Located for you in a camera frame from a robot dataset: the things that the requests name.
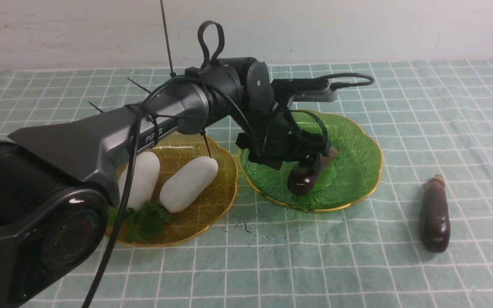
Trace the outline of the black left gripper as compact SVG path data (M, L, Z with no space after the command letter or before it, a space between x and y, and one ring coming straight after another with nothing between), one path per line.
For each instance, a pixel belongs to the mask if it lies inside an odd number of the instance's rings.
M284 162L299 162L308 170L318 170L321 158L331 153L327 129L312 112L307 112L307 115L315 120L321 132L310 133L301 129L289 104L297 92L322 83L327 83L327 80L248 81L242 109L248 125L246 131L238 134L237 147L248 150L251 162L272 169L279 170Z

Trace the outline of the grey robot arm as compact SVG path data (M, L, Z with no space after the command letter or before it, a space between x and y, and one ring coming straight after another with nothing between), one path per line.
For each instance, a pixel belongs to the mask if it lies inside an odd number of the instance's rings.
M0 308L493 308L493 59L0 71Z

